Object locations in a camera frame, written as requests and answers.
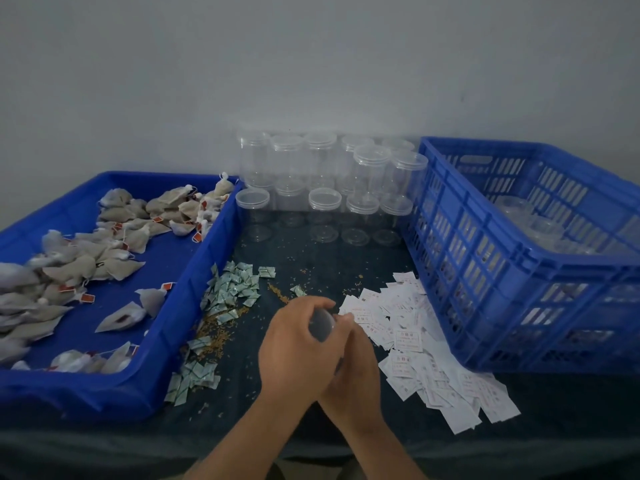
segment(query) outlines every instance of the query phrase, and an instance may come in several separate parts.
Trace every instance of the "red tea bag tag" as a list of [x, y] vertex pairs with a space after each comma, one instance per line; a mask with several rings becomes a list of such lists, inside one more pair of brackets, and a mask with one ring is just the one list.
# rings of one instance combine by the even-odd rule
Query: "red tea bag tag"
[[94, 294], [84, 293], [84, 295], [80, 297], [80, 303], [93, 303], [94, 301], [95, 301]]

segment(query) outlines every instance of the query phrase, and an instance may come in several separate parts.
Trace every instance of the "dark table surface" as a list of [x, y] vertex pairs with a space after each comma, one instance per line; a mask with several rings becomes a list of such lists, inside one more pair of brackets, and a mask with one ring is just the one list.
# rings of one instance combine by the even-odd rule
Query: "dark table surface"
[[[404, 244], [358, 248], [338, 239], [317, 244], [309, 226], [271, 223], [273, 237], [240, 239], [233, 259], [276, 266], [276, 279], [260, 279], [261, 298], [229, 325], [217, 390], [189, 393], [182, 406], [165, 406], [135, 424], [74, 424], [42, 403], [0, 409], [0, 475], [6, 478], [154, 478], [184, 471], [206, 455], [235, 425], [260, 391], [257, 353], [282, 294], [299, 284], [308, 294], [341, 304], [363, 287], [379, 290], [393, 272], [413, 270]], [[376, 347], [379, 360], [386, 352]], [[389, 426], [416, 458], [430, 460], [441, 478], [539, 478], [610, 462], [640, 458], [640, 383], [634, 377], [503, 374], [497, 377], [522, 412], [514, 419], [483, 423], [453, 435], [439, 411], [417, 395], [402, 402], [382, 381], [382, 405]], [[315, 404], [281, 457], [310, 460], [351, 454], [340, 432]]]

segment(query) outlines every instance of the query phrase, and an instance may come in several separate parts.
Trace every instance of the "human hand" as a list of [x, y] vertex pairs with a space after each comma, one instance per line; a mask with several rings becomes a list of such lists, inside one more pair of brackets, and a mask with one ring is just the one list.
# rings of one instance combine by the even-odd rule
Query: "human hand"
[[263, 400], [302, 415], [331, 382], [354, 329], [353, 315], [336, 320], [322, 343], [311, 336], [309, 320], [315, 308], [334, 305], [329, 298], [302, 296], [278, 310], [258, 352]]
[[380, 407], [378, 361], [371, 341], [359, 325], [353, 327], [342, 366], [318, 403], [347, 438], [385, 427]]

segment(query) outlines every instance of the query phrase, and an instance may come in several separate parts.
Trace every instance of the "blue plastic crate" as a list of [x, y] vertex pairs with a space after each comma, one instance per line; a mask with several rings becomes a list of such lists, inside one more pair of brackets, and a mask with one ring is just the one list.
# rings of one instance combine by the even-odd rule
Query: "blue plastic crate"
[[[422, 138], [403, 233], [451, 351], [492, 372], [640, 372], [640, 188], [540, 143]], [[596, 249], [533, 243], [493, 204], [530, 201]]]
[[[91, 232], [99, 213], [97, 202], [110, 189], [121, 187], [135, 198], [149, 200], [165, 190], [191, 184], [213, 190], [219, 177], [169, 173], [107, 172], [51, 202], [0, 233], [0, 262], [24, 263], [41, 252], [42, 236], [49, 229], [63, 234]], [[224, 266], [241, 226], [235, 192], [220, 212], [207, 238], [200, 244], [189, 237], [165, 233], [151, 238], [136, 260], [146, 265], [122, 282], [91, 282], [92, 305], [76, 305], [54, 334], [35, 342], [26, 357], [34, 367], [46, 367], [53, 357], [69, 349], [108, 351], [130, 340], [140, 348], [129, 366], [117, 374], [71, 374], [44, 371], [0, 370], [0, 402], [36, 397], [53, 404], [74, 420], [139, 420], [152, 414], [164, 400], [172, 371], [178, 369], [179, 348], [200, 320], [200, 298], [211, 279], [211, 266]], [[94, 333], [101, 320], [130, 301], [140, 288], [159, 288], [176, 282], [158, 316], [134, 327]]]

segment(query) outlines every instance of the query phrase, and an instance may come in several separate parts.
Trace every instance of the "gray wall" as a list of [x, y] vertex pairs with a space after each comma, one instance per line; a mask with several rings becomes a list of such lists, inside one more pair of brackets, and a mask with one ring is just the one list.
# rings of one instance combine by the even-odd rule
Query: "gray wall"
[[232, 129], [557, 144], [640, 182], [640, 0], [0, 0], [0, 223]]

